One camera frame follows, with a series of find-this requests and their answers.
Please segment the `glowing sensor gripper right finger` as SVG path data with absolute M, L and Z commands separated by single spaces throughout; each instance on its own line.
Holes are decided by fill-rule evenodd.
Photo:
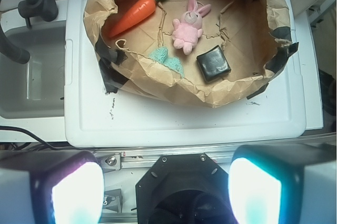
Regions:
M 336 147 L 242 145 L 228 191 L 238 223 L 336 223 Z

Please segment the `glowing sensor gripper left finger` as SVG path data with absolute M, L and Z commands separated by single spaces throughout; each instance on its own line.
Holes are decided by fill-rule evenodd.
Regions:
M 89 151 L 1 151 L 1 223 L 98 223 L 103 198 Z

